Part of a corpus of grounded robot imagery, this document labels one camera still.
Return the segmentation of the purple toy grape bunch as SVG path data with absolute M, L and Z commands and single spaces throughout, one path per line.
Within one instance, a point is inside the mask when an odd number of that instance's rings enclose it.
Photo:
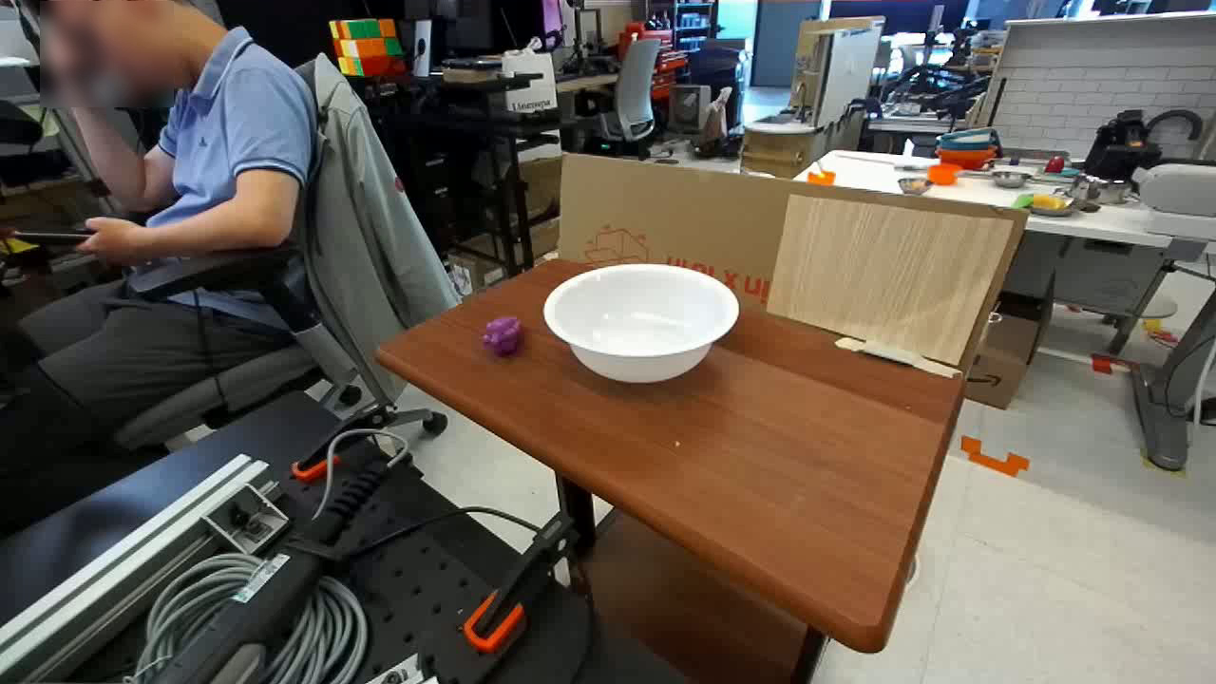
M 493 315 L 478 341 L 493 353 L 493 355 L 512 355 L 524 341 L 524 322 L 516 315 Z

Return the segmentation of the orange floor tape marker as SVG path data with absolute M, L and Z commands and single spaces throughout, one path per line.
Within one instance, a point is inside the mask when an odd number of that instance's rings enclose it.
M 980 435 L 961 435 L 961 457 L 969 464 L 975 464 L 975 467 L 989 467 L 989 471 L 998 471 L 998 473 L 1011 473 L 1011 477 L 1029 471 L 1029 457 L 1022 457 L 1022 450 L 994 457 L 994 450 L 983 448 Z

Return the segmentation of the aluminium extrusion rail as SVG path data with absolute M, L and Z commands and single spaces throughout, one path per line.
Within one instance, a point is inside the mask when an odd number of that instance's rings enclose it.
M 255 553 L 290 529 L 266 458 L 233 457 L 152 520 L 0 625 L 0 684 L 60 678 L 104 649 L 186 566 L 206 553 Z

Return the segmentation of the white work desk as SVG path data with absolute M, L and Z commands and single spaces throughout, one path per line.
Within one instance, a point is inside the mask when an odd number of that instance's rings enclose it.
M 934 181 L 930 198 L 1022 207 L 1027 236 L 1006 273 L 1006 293 L 1107 315 L 1115 325 L 1107 355 L 1122 355 L 1131 331 L 1148 319 L 1159 283 L 1211 249 L 1216 217 L 1207 189 L 1207 165 L 1168 164 L 1153 176 L 1148 198 L 1099 207 L 1073 207 L 1073 181 L 1059 176 L 1027 176 L 1027 181 L 1011 189 L 998 186 L 992 169 L 961 169 L 953 181 Z M 1207 353 L 1211 303 L 1200 303 L 1159 363 L 1131 369 L 1140 443 L 1162 471 L 1191 464 L 1191 425 L 1211 400 Z

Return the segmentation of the light wooden board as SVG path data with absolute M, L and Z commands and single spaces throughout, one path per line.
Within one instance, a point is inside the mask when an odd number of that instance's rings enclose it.
M 766 310 L 930 374 L 969 369 L 1027 226 L 1022 207 L 793 186 Z

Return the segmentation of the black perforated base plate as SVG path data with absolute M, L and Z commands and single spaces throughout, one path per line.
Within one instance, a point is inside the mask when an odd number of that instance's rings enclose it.
M 123 684 L 586 684 L 595 619 L 555 569 L 505 653 L 464 645 L 464 616 L 524 553 L 484 529 L 488 505 L 367 464 L 327 516 L 171 576 Z

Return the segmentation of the brown wooden side table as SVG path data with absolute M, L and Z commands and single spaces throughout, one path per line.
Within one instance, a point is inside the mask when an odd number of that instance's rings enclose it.
M 543 322 L 543 295 L 586 268 L 489 283 L 375 362 L 799 625 L 887 649 L 961 388 L 747 303 L 688 374 L 602 379 Z M 478 341 L 493 315 L 524 322 L 512 355 Z

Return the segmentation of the white plastic bowl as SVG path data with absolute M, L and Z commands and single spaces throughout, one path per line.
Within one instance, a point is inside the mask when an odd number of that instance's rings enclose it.
M 740 319 L 730 283 L 662 262 L 594 267 L 543 295 L 548 331 L 602 379 L 688 374 Z

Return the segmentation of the grey office chair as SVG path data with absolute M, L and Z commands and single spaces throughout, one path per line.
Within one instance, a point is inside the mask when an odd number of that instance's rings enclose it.
M 314 98 L 314 154 L 291 240 L 124 276 L 132 295 L 152 300 L 255 290 L 291 341 L 147 407 L 115 431 L 123 448 L 163 443 L 213 415 L 242 415 L 310 379 L 331 383 L 322 407 L 333 415 L 399 415 L 402 379 L 375 349 L 457 306 L 457 283 L 357 88 L 322 51 L 299 63 L 299 78 Z

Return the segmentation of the large cardboard box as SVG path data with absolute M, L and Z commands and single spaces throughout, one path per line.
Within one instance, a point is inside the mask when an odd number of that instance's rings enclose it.
M 740 300 L 770 293 L 792 186 L 779 177 L 565 154 L 559 253 L 569 262 L 674 262 L 725 282 Z

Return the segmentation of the orange handled clamp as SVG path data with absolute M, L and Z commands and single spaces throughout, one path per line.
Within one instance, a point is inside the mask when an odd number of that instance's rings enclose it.
M 410 450 L 410 443 L 388 430 L 339 430 L 320 450 L 296 458 L 290 473 L 303 485 L 322 482 L 355 443 L 371 443 L 388 464 Z
M 550 581 L 550 569 L 569 553 L 576 529 L 565 512 L 555 512 L 509 566 L 509 573 L 484 592 L 464 616 L 461 638 L 478 658 L 505 653 L 528 625 L 528 610 Z

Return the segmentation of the seated person in blue shirt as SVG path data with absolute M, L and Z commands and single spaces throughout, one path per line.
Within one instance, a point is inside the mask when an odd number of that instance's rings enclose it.
M 310 169 L 310 93 L 247 25 L 186 0 L 32 0 L 76 20 L 73 102 L 119 217 L 86 217 L 79 253 L 163 267 L 284 248 Z M 0 440 L 108 435 L 193 379 L 284 341 L 247 290 L 132 295 L 124 282 L 56 295 L 3 331 Z

